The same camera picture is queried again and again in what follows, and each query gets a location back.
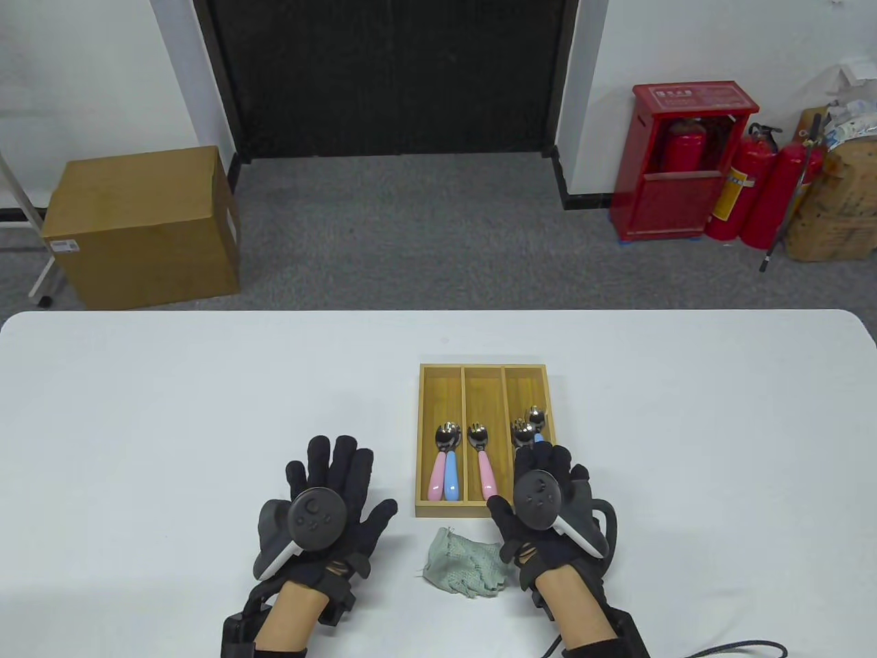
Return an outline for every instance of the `carpet floor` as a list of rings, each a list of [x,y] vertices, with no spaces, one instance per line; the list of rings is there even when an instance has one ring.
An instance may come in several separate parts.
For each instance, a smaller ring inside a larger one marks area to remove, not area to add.
[[[877,335],[877,256],[779,254],[762,275],[739,242],[622,246],[606,211],[561,209],[537,154],[256,161],[236,196],[243,291],[165,308],[842,308]],[[28,233],[0,232],[0,322],[32,308],[46,256]]]

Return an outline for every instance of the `pink handle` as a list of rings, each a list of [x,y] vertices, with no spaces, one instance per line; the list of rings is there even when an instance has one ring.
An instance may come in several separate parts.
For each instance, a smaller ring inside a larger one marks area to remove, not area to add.
[[[436,462],[432,465],[430,490],[426,494],[427,500],[441,500],[441,492],[445,488],[445,459],[447,459],[447,455],[438,451]]]
[[[496,495],[496,478],[490,467],[490,459],[484,450],[478,451],[478,470],[481,472],[481,495],[484,500]]]

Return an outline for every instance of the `green cloth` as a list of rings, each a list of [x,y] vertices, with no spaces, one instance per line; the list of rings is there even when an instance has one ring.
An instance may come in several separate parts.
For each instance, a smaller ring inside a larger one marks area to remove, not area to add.
[[[481,544],[439,528],[426,557],[424,578],[447,592],[469,598],[495,597],[511,567],[499,559],[502,544]]]

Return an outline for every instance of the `baseboard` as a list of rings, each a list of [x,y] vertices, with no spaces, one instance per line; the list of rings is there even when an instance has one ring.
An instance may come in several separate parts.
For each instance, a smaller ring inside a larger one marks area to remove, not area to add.
[[[238,153],[232,156],[232,164],[228,167],[228,186],[232,188],[232,194],[234,194],[234,189],[238,187],[238,177],[240,176],[240,156]],[[46,218],[46,208],[37,208],[36,211],[39,213],[39,216],[43,219]],[[0,223],[2,222],[26,222],[27,217],[21,211],[20,208],[0,208]]]
[[[554,166],[554,178],[557,179],[557,191],[560,194],[560,203],[565,211],[589,211],[594,208],[610,208],[612,206],[612,194],[570,194],[567,191],[567,179],[563,175],[563,165],[560,164],[560,153],[557,147],[553,147],[548,154]]]
[[[34,209],[43,219],[46,218],[46,208]],[[27,217],[21,208],[0,208],[0,222],[26,222]]]
[[[238,177],[240,176],[240,156],[238,152],[235,151],[232,156],[232,164],[228,166],[228,186],[232,188],[232,194],[234,194],[234,189],[238,187]]]

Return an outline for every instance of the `spoon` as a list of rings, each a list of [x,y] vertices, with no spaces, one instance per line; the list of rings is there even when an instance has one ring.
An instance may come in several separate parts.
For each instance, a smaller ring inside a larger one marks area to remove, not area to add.
[[[511,424],[511,442],[515,447],[531,446],[537,434],[536,426],[522,418],[517,418]]]
[[[454,449],[462,441],[460,426],[456,423],[447,422],[438,426],[436,430],[436,446],[438,454],[432,464],[430,476],[430,488],[426,492],[426,499],[431,501],[441,500],[442,490],[445,492],[445,500],[460,500],[460,484],[457,478],[457,454]]]
[[[478,453],[478,472],[481,475],[481,495],[484,500],[496,495],[496,478],[490,467],[490,458],[487,453],[488,428],[481,423],[473,423],[466,431],[469,437],[469,445]]]
[[[533,437],[533,441],[536,443],[544,441],[545,437],[542,436],[542,430],[545,429],[545,412],[536,405],[533,405],[527,410],[527,420],[536,428],[536,436]]]

